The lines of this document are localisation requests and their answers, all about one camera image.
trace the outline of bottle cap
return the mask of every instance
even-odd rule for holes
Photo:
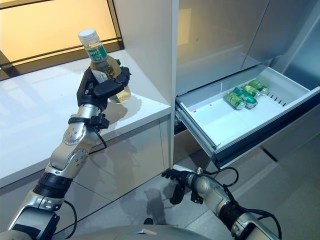
[[[78,37],[83,45],[94,44],[99,41],[99,36],[93,28],[82,30],[78,33]]]

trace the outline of green can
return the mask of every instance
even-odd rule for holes
[[[237,94],[245,101],[245,106],[248,109],[253,109],[258,104],[257,100],[253,96],[251,96],[250,93],[246,92],[240,87],[236,87],[232,92]]]
[[[255,89],[253,86],[250,86],[248,84],[243,86],[243,89],[249,93],[252,97],[254,97],[255,99],[260,97],[262,95],[262,93],[260,91],[258,91],[257,89]]]
[[[234,92],[229,92],[224,98],[236,110],[241,110],[246,106],[246,102]]]
[[[251,81],[249,85],[260,91],[262,94],[266,94],[268,92],[268,88],[258,80]]]

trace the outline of white countertop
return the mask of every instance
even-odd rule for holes
[[[107,141],[170,114],[170,106],[125,51],[110,54],[129,67],[131,98],[109,103]],[[88,58],[0,81],[0,188],[42,170],[78,110],[76,92]]]

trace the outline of cable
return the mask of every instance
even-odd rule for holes
[[[97,128],[96,128],[96,127],[93,127],[93,126],[91,126],[91,125],[88,125],[88,124],[86,124],[86,127],[89,127],[90,129],[92,129],[92,130],[95,132],[95,134],[98,136],[98,138],[101,140],[101,142],[102,142],[102,144],[103,144],[103,146],[104,146],[104,147],[101,148],[101,149],[98,149],[98,150],[95,150],[95,151],[90,152],[89,155],[90,155],[90,154],[95,154],[95,153],[97,153],[97,152],[100,152],[100,151],[106,149],[106,148],[107,148],[107,143],[106,143],[106,141],[103,139],[103,137],[100,135],[100,133],[98,132]]]
[[[225,168],[223,168],[223,169],[220,169],[220,170],[214,171],[214,172],[209,172],[209,171],[204,170],[203,173],[206,174],[206,175],[215,175],[213,178],[216,178],[219,173],[221,173],[221,172],[223,172],[223,171],[225,171],[225,170],[233,170],[233,171],[235,172],[235,174],[236,174],[236,178],[235,178],[235,180],[234,180],[232,183],[230,183],[230,184],[224,184],[224,185],[228,188],[228,187],[231,187],[231,186],[235,185],[235,184],[238,182],[238,180],[239,180],[239,172],[238,172],[238,170],[235,169],[234,167],[232,167],[232,166],[227,166],[227,167],[225,167]]]
[[[232,193],[230,192],[230,190],[228,189],[227,185],[223,184],[222,185],[224,191],[226,192],[226,194],[228,195],[228,197],[230,198],[230,201],[232,203],[234,203],[235,205],[237,205],[241,210],[243,210],[246,213],[253,213],[253,214],[259,214],[261,215],[261,217],[257,218],[258,220],[261,219],[265,219],[265,218],[272,218],[276,224],[276,228],[278,230],[278,238],[281,240],[282,239],[282,230],[281,230],[281,226],[280,223],[278,221],[278,219],[276,218],[275,215],[271,214],[268,211],[265,210],[260,210],[260,209],[247,209],[243,206],[240,206],[239,203],[235,200],[234,196],[232,195]]]
[[[260,210],[260,209],[247,209],[248,212],[253,213],[253,214],[259,214],[261,215],[261,217],[258,218],[258,220],[260,219],[265,219],[265,218],[272,218],[276,224],[276,228],[278,230],[278,237],[279,239],[282,239],[282,230],[281,230],[281,226],[280,223],[278,221],[278,219],[276,218],[275,215],[273,215],[272,213],[265,211],[265,210]]]
[[[75,231],[76,231],[78,218],[77,218],[76,209],[75,209],[75,207],[72,205],[72,203],[71,203],[71,202],[68,202],[67,200],[64,200],[64,202],[65,202],[66,204],[68,204],[68,205],[72,208],[73,215],[74,215],[73,230],[72,230],[72,232],[65,238],[65,239],[69,239],[69,238],[72,237],[72,235],[73,235],[73,234],[75,233]]]

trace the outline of plastic bottle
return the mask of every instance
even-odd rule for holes
[[[117,61],[109,56],[102,45],[95,29],[89,28],[78,33],[78,37],[91,58],[90,68],[99,83],[113,81],[120,73],[121,68]],[[128,86],[118,94],[110,97],[110,101],[123,104],[131,96]]]

